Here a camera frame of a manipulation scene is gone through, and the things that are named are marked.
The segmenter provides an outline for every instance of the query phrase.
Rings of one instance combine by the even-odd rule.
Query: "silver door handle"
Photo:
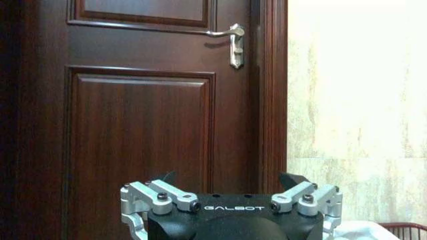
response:
[[[239,69],[244,63],[244,42],[243,36],[245,34],[244,28],[236,23],[227,31],[207,31],[205,35],[211,38],[229,36],[229,65]]]

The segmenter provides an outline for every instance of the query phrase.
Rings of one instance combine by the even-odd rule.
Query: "dark brown door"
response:
[[[169,171],[187,191],[255,192],[251,1],[45,0],[22,9],[20,236],[128,239],[120,187]],[[203,34],[235,23],[240,69],[229,37]]]

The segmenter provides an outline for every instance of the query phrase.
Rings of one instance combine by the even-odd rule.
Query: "red wire basket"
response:
[[[427,226],[411,222],[379,223],[401,240],[427,240]]]

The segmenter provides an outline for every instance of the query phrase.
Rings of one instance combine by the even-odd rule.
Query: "marble wall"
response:
[[[427,225],[427,1],[288,0],[287,169]]]

